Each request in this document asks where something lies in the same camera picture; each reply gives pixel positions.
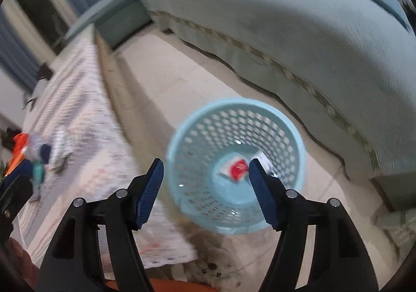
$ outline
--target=orange bag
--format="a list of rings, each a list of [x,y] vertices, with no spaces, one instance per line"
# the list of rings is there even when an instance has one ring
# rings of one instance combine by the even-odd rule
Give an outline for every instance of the orange bag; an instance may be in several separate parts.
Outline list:
[[[9,161],[9,166],[6,171],[6,176],[10,175],[14,169],[24,160],[24,155],[22,153],[22,149],[26,146],[28,142],[29,135],[28,134],[17,134],[13,137],[15,141],[15,147],[13,148],[12,152],[12,159]]]

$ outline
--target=window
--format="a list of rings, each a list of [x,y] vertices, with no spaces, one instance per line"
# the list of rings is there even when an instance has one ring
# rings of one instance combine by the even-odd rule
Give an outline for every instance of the window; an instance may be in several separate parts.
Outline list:
[[[23,11],[32,21],[44,40],[52,50],[59,54],[62,50],[61,41],[68,30],[50,0],[17,0]]]

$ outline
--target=sofa cushion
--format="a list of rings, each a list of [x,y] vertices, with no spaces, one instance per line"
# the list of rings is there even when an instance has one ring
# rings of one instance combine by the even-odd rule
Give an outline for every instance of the sofa cushion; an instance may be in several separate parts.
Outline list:
[[[78,20],[72,25],[65,35],[64,42],[68,43],[77,34],[82,32],[87,25],[94,23],[96,27],[104,24],[112,16],[119,13],[122,9],[134,3],[140,3],[139,0],[100,0],[91,8],[84,12]]]

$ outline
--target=light blue basket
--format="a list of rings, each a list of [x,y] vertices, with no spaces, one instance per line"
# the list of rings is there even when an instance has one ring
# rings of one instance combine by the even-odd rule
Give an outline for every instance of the light blue basket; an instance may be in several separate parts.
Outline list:
[[[191,115],[167,152],[166,180],[173,200],[195,224],[224,234],[267,227],[248,174],[236,183],[218,169],[235,155],[262,151],[284,186],[303,187],[306,151],[293,123],[276,108],[252,99],[226,99]]]

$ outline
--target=tile floor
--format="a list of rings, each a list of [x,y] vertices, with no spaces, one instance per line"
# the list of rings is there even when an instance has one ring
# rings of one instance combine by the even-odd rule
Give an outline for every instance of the tile floor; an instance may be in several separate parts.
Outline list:
[[[360,232],[370,254],[380,288],[392,277],[398,264],[394,247],[373,223],[374,216],[386,211],[369,183],[357,186],[346,179],[339,159],[318,146],[275,98],[242,82],[217,59],[186,45],[174,34],[161,33],[148,26],[117,50],[127,66],[130,81],[149,131],[165,150],[180,123],[194,110],[226,97],[249,97],[273,105],[285,113],[299,129],[307,148],[306,180],[303,196],[316,201],[339,198]],[[268,237],[278,238],[270,230]],[[240,236],[228,239],[235,244]],[[307,247],[298,286],[306,284],[313,253],[314,228],[308,232]],[[239,291],[257,291],[273,257],[275,245],[250,257],[241,253],[241,272],[250,277],[250,286]]]

